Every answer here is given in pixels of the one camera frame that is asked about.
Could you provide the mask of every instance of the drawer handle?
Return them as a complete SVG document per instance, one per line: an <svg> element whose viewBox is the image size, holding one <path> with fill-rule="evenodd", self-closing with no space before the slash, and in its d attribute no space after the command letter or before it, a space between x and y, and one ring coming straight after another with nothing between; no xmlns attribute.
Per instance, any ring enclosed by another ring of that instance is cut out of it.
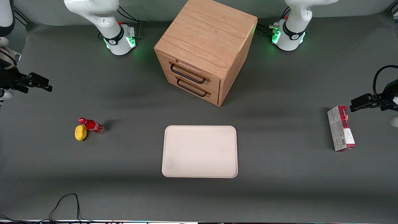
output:
<svg viewBox="0 0 398 224"><path fill-rule="evenodd" d="M191 90L190 88L188 88L188 87L186 87L186 86L181 85L181 84L179 83L180 81L181 81L181 79L178 79L178 80L177 80L177 85L180 86L180 87L182 87L182 88L184 88L184 89L186 89L186 90L188 90L188 91L190 91L191 93L196 94L196 95L198 95L198 96L200 96L200 97L205 97L205 96L207 95L207 92L205 92L204 94L200 94L200 93L198 93L198 92L196 92L196 91Z"/></svg>
<svg viewBox="0 0 398 224"><path fill-rule="evenodd" d="M171 67L170 67L170 69L171 69L171 71L172 71L172 72L174 72L174 73L177 73L177 74L181 75L182 77L185 77L185 78L187 78L187 79L189 79L189 80L191 80L191 81L193 81L193 82L196 82L196 83L202 84L202 83L204 83L204 82L205 82L205 80L206 80L205 78L203 78L203 80L202 80L202 81L199 81L199 80L193 79L193 78L191 78L191 77L189 77L189 76L187 76L187 75L184 75L184 74L182 74L182 73L181 73L181 72L179 72L179 71L176 71L176 70L174 70L173 68L174 68L174 64L172 64L172 65L171 65Z"/></svg>

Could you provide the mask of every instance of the drawer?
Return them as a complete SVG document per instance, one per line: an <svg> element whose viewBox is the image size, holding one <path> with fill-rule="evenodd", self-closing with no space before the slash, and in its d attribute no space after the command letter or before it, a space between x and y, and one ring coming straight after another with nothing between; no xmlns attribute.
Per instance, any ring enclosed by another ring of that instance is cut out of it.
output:
<svg viewBox="0 0 398 224"><path fill-rule="evenodd" d="M200 72L186 68L178 63L178 60L167 57L159 52L157 52L157 55L166 76L180 77L188 84L199 86L203 90L218 95L220 89L220 79L200 74Z"/></svg>
<svg viewBox="0 0 398 224"><path fill-rule="evenodd" d="M214 93L209 90L205 90L202 88L202 86L193 84L193 83L189 82L187 79L182 78L178 75L166 74L166 76L167 76L167 80L171 84L177 86L178 88L181 88L181 89L183 89L199 98L202 98L205 101L208 101L212 104L215 104L215 105L218 104L218 101L219 101L218 92Z"/></svg>

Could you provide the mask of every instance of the wooden cabinet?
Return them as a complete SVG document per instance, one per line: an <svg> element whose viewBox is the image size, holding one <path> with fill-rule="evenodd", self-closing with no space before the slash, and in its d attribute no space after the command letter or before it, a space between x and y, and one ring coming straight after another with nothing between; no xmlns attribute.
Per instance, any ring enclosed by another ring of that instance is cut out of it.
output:
<svg viewBox="0 0 398 224"><path fill-rule="evenodd" d="M246 60L257 18L189 0L154 49L168 82L221 106Z"/></svg>

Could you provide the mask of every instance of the cardboard box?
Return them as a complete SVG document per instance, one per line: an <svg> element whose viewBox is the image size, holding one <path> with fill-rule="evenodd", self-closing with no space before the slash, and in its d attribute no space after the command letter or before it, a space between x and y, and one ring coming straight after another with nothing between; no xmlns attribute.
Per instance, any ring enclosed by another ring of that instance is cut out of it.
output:
<svg viewBox="0 0 398 224"><path fill-rule="evenodd" d="M328 111L334 150L337 152L355 148L354 138L348 124L347 106L339 105Z"/></svg>

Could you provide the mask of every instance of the red bottle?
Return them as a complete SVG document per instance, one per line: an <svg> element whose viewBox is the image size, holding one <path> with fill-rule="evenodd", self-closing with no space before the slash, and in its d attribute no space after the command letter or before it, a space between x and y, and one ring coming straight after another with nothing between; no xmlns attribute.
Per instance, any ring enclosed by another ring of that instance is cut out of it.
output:
<svg viewBox="0 0 398 224"><path fill-rule="evenodd" d="M79 123L83 124L87 128L87 130L95 132L97 134L102 135L105 134L106 132L106 128L102 124L99 124L94 120L87 120L85 118L80 118Z"/></svg>

